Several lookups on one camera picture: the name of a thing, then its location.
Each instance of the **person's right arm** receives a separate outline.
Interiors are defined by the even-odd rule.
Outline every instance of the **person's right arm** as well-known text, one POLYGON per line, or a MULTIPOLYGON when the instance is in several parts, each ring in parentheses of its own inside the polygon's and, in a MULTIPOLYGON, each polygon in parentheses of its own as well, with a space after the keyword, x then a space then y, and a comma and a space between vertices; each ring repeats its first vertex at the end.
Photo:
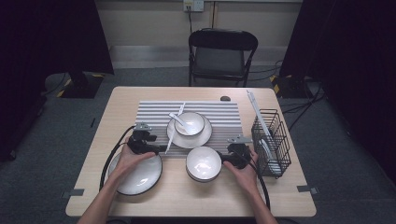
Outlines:
MULTIPOLYGON (((250 150, 250 152, 252 155, 252 161, 256 162, 259 156, 253 150, 250 150)), ((257 175, 254 169, 250 167, 250 165, 247 165, 244 169, 239 170, 233 167, 233 165, 228 161, 225 161, 223 164, 233 173, 236 178, 236 182, 247 196, 247 200, 253 209, 256 222, 258 224, 277 223, 267 205, 262 200, 262 196, 260 195, 259 189, 257 188, 257 175)))

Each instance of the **chair backrest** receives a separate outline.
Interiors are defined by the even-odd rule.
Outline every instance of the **chair backrest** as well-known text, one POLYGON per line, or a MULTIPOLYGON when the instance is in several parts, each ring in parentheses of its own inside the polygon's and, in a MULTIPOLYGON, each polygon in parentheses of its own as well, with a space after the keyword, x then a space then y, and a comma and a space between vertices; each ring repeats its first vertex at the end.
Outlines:
POLYGON ((246 31, 205 28, 193 32, 189 38, 192 46, 208 49, 256 50, 259 41, 246 31))

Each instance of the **wire basket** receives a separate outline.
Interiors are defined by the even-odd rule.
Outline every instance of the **wire basket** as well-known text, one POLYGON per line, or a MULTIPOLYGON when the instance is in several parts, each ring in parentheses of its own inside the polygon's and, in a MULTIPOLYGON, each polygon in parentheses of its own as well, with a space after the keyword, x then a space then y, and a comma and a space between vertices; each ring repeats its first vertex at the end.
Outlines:
POLYGON ((254 148, 256 153, 259 154, 257 165, 262 176, 279 178, 291 164, 290 145, 286 136, 285 125, 280 120, 277 110, 261 109, 260 112, 271 135, 265 134, 256 116, 251 134, 254 148))

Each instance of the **light wood table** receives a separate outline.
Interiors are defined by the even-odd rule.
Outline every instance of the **light wood table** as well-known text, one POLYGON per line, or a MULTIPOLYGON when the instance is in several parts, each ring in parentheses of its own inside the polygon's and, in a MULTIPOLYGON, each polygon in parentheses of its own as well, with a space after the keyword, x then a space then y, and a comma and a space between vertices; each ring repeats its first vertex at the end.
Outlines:
MULTIPOLYGON (((258 105, 277 109, 271 89, 253 91, 258 105)), ((134 125, 139 101, 217 101, 223 95, 238 103, 243 135, 251 137, 250 128, 255 113, 242 88, 175 88, 117 87, 111 94, 91 148, 81 169, 75 189, 85 189, 82 196, 72 196, 66 214, 78 217, 90 205, 99 191, 99 181, 106 158, 124 131, 134 125)), ((303 170, 290 142, 291 165, 279 179, 265 177, 272 213, 276 217, 312 217, 316 207, 310 192, 299 192, 305 186, 303 170)), ((209 183, 192 180, 185 169, 184 159, 163 157, 163 173, 149 191, 137 196, 116 196, 110 215, 115 217, 252 217, 248 201, 233 175, 223 167, 219 176, 209 183)))

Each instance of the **beige wall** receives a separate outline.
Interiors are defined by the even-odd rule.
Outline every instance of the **beige wall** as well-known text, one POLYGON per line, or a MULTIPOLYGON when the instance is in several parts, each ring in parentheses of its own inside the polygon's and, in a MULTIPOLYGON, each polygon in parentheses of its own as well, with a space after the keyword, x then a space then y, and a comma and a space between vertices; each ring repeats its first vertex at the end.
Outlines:
MULTIPOLYGON (((100 1, 96 3, 109 46, 186 46, 188 14, 181 1, 100 1)), ((289 44, 301 2, 205 2, 205 11, 191 13, 192 30, 215 26, 246 30, 260 46, 289 44)))

